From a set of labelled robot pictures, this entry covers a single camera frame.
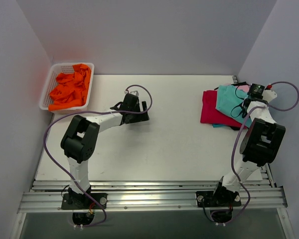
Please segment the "pink folded t-shirt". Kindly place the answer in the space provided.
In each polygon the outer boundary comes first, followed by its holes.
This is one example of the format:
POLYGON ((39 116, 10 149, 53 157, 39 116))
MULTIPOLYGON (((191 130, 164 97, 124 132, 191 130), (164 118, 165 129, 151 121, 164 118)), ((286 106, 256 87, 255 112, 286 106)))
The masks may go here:
POLYGON ((249 85, 239 85, 239 86, 236 87, 237 92, 238 91, 243 91, 245 93, 248 93, 249 89, 250 89, 249 85))

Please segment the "orange t-shirt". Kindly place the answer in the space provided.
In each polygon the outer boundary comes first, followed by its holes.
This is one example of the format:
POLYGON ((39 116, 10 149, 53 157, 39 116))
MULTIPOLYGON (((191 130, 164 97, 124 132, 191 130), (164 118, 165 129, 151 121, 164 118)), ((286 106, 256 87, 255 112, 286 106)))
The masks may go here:
POLYGON ((64 110, 83 106, 88 97, 91 69, 86 64, 73 65, 74 73, 60 73, 56 77, 58 85, 49 93, 53 103, 49 111, 64 110))

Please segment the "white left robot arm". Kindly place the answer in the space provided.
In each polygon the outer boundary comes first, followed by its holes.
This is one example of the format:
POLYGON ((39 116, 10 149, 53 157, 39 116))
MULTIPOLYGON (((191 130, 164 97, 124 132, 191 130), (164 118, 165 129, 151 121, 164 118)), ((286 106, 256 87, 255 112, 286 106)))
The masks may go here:
POLYGON ((124 124, 148 121, 145 101, 139 101, 138 91, 127 93, 122 102, 117 103, 105 115, 72 118, 65 135, 61 140, 61 148, 67 157, 70 174, 74 177, 70 182, 69 196, 79 209, 90 205, 91 185, 88 179, 88 160, 95 151, 99 133, 124 124))

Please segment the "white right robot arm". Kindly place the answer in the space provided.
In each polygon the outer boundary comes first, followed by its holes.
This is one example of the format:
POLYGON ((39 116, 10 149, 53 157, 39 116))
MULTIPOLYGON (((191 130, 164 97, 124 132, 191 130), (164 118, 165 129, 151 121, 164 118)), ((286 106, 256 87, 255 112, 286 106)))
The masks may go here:
POLYGON ((211 193, 214 204, 221 206, 233 202, 250 175, 276 158, 286 133, 286 128, 278 124, 269 111, 269 102, 276 96, 269 86, 250 86, 242 103, 244 118, 252 121, 240 145, 242 158, 234 162, 236 149, 233 149, 231 172, 220 179, 211 193))

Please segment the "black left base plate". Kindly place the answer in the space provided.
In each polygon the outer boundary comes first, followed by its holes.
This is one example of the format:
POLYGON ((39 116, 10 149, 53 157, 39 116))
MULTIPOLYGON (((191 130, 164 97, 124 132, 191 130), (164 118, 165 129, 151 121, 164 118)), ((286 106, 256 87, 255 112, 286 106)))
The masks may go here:
MULTIPOLYGON (((95 201, 97 201, 103 208, 107 206, 107 194, 106 193, 91 193, 89 194, 95 201)), ((91 198, 85 194, 65 193, 63 195, 62 210, 80 210, 80 209, 100 209, 91 198)))

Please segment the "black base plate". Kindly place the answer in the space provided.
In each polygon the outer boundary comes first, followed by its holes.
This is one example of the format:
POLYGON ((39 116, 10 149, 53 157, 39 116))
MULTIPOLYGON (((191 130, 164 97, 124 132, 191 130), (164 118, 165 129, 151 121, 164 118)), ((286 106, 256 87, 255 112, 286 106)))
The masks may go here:
MULTIPOLYGON (((107 194, 106 193, 91 193, 89 194, 95 201, 97 201, 103 208, 107 206, 107 194)), ((80 209, 100 209, 91 198, 85 194, 65 193, 63 195, 62 210, 80 210, 80 209)))
POLYGON ((237 199, 239 194, 237 192, 225 192, 225 193, 216 193, 212 190, 210 191, 197 191, 196 192, 196 201, 198 207, 239 207, 242 205, 241 200, 237 199))

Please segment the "teal folded t-shirt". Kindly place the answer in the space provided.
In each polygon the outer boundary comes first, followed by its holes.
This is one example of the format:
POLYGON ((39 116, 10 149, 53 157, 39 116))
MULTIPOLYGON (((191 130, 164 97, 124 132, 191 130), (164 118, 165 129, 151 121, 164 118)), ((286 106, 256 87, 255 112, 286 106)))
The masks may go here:
POLYGON ((225 124, 212 124, 212 126, 213 126, 214 128, 218 128, 218 127, 226 127, 225 124))

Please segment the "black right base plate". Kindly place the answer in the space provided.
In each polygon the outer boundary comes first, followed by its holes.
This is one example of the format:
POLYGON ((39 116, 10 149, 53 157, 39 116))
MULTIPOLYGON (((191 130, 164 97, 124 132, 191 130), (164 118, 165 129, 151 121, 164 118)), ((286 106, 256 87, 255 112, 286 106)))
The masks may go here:
POLYGON ((198 207, 239 207, 242 205, 241 200, 237 199, 239 194, 237 192, 225 192, 225 193, 216 193, 212 190, 210 191, 197 191, 196 192, 196 201, 198 207))

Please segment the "white plastic basket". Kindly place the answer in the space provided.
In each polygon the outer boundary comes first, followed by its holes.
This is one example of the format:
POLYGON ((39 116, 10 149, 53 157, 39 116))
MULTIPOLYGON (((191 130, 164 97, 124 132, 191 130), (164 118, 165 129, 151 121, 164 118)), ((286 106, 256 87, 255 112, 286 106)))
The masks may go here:
POLYGON ((58 63, 48 73, 39 101, 41 110, 69 114, 87 109, 94 64, 58 63))

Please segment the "magenta folded t-shirt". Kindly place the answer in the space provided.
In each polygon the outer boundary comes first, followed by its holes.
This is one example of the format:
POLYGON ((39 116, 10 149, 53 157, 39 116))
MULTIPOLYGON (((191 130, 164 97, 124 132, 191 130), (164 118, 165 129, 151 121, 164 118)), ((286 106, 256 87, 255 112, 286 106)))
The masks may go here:
POLYGON ((208 90, 203 92, 202 111, 200 122, 207 124, 222 124, 231 127, 240 127, 241 123, 216 109, 217 91, 208 90))

